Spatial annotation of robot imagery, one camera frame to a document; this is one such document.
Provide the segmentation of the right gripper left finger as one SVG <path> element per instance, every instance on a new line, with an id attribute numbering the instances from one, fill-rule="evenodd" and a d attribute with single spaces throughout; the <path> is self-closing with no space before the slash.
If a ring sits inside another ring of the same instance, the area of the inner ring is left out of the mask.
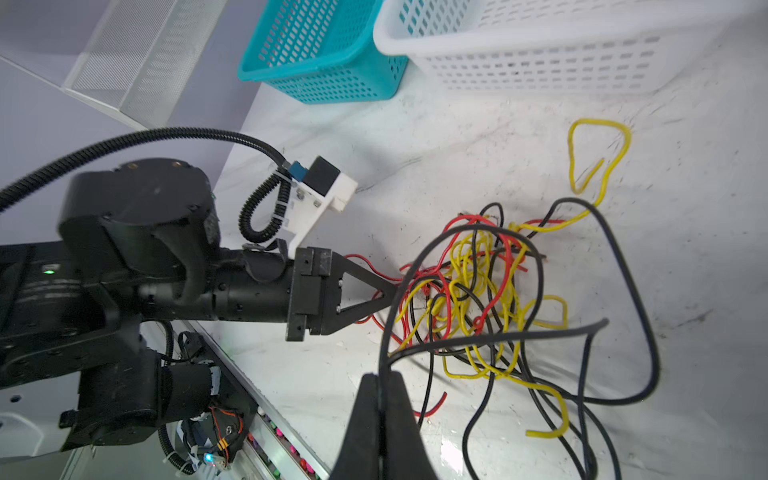
<path id="1" fill-rule="evenodd" d="M 380 478 L 378 387 L 375 374 L 362 377 L 330 480 Z"/>

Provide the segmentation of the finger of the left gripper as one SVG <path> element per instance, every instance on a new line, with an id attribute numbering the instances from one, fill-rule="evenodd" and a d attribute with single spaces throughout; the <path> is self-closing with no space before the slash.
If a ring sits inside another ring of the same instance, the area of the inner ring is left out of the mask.
<path id="1" fill-rule="evenodd" d="M 332 335 L 388 308 L 397 284 L 332 252 L 326 279 L 326 334 Z"/>

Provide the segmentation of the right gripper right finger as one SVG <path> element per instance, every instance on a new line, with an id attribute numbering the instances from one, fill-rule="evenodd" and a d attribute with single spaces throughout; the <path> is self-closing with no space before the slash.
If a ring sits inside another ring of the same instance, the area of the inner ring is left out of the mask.
<path id="1" fill-rule="evenodd" d="M 379 420 L 379 478 L 437 479 L 399 372 L 380 380 Z"/>

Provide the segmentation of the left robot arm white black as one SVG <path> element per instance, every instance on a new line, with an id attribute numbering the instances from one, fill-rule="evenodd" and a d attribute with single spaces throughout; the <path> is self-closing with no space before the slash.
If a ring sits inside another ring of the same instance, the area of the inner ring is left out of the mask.
<path id="1" fill-rule="evenodd" d="M 88 164 L 151 142 L 239 144 L 275 164 L 239 215 L 245 244 L 221 246 L 207 175 L 173 158 L 112 170 Z M 226 465 L 255 404 L 202 336 L 177 320 L 277 323 L 290 341 L 330 335 L 386 308 L 395 284 L 328 249 L 278 235 L 291 188 L 325 202 L 341 180 L 324 159 L 309 168 L 254 137 L 170 127 L 104 140 L 7 186 L 8 209 L 71 179 L 56 242 L 1 249 L 1 459 L 157 435 L 181 474 Z"/>

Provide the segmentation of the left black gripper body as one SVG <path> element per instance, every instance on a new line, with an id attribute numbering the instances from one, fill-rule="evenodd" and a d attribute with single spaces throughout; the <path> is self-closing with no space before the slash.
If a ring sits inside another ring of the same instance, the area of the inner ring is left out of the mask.
<path id="1" fill-rule="evenodd" d="M 301 248 L 290 260 L 278 253 L 240 250 L 216 270 L 212 302 L 218 320 L 284 323 L 289 342 L 345 328 L 340 307 L 344 270 L 339 254 Z"/>

